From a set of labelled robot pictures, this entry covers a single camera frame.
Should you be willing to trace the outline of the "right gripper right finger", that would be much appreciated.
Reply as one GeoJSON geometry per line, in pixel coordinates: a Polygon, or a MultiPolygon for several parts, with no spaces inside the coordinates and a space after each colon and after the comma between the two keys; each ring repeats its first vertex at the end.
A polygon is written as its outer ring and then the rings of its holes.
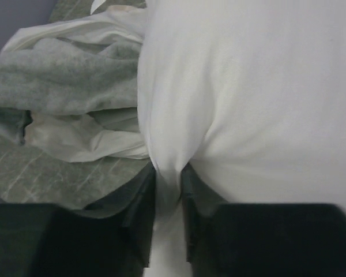
{"type": "Polygon", "coordinates": [[[346,215],[331,204],[229,203],[181,173],[194,276],[346,276],[346,215]]]}

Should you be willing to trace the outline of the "white pillow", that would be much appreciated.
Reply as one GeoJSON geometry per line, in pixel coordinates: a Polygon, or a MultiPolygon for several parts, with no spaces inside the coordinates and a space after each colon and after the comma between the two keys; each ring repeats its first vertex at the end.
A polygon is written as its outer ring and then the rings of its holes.
{"type": "Polygon", "coordinates": [[[157,171],[146,276],[190,276],[180,173],[229,201],[346,211],[346,1],[148,1],[138,120],[157,171]]]}

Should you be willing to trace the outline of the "grey cream-ruffled pillowcase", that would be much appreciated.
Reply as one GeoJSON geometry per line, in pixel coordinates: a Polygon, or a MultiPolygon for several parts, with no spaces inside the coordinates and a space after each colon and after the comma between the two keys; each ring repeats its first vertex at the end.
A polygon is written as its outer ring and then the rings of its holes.
{"type": "Polygon", "coordinates": [[[0,135],[66,162],[145,159],[137,122],[144,6],[19,29],[0,52],[0,135]]]}

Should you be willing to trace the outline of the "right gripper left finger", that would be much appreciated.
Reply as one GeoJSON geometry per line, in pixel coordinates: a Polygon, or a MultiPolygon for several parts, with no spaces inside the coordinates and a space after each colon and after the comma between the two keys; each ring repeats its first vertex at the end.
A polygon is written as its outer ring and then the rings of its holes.
{"type": "Polygon", "coordinates": [[[0,276],[142,276],[155,219],[155,170],[83,209],[0,204],[0,276]]]}

